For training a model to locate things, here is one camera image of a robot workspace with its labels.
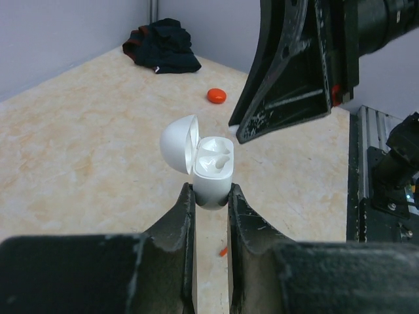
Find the white earbud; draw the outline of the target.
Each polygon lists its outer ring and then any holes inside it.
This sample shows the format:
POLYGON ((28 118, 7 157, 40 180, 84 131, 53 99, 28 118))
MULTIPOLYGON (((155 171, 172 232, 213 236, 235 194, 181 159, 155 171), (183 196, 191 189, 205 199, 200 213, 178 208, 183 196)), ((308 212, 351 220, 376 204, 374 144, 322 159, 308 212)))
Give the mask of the white earbud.
POLYGON ((238 125, 230 126, 228 130, 231 134, 235 135, 238 130, 238 125))

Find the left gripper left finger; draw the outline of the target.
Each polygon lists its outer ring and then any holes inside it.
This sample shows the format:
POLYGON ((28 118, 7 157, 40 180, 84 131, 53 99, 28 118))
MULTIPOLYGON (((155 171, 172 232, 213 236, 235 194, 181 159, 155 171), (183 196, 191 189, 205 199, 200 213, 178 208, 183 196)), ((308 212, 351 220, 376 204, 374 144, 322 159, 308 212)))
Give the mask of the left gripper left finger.
POLYGON ((1 243, 2 313, 193 313, 195 197, 144 232, 1 243))

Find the white earbud charging case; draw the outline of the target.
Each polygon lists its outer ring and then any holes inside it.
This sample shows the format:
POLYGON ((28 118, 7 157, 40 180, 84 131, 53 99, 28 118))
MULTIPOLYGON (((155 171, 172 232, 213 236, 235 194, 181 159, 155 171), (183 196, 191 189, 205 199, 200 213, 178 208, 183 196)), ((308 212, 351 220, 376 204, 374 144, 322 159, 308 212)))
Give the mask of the white earbud charging case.
POLYGON ((234 144, 226 137, 200 137, 196 115, 169 124, 160 136, 160 152, 174 170, 192 176, 198 206, 219 210, 228 202, 234 173, 234 144))

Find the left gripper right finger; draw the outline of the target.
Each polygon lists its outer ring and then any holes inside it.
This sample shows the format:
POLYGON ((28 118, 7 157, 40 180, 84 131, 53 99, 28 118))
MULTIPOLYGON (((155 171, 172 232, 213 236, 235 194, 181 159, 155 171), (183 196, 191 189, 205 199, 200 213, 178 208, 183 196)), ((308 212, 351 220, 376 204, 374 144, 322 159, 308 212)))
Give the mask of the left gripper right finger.
POLYGON ((418 247, 298 242, 228 195, 231 313, 417 313, 418 247))

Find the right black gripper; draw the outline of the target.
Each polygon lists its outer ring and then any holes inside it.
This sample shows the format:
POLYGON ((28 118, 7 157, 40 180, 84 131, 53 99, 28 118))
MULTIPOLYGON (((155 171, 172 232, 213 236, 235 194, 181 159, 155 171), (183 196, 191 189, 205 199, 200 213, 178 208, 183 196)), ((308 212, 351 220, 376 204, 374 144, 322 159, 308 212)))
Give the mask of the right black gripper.
POLYGON ((228 122, 244 144, 317 120, 359 84, 357 1, 261 1, 257 50, 228 122))

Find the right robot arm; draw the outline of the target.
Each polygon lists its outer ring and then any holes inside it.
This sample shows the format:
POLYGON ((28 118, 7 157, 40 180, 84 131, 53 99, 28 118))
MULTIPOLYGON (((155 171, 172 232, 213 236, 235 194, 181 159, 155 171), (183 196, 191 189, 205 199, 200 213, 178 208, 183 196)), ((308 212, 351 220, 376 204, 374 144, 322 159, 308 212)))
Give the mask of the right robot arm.
POLYGON ((354 97, 359 59, 418 27, 417 1, 261 1, 257 51, 229 120, 239 143, 354 97))

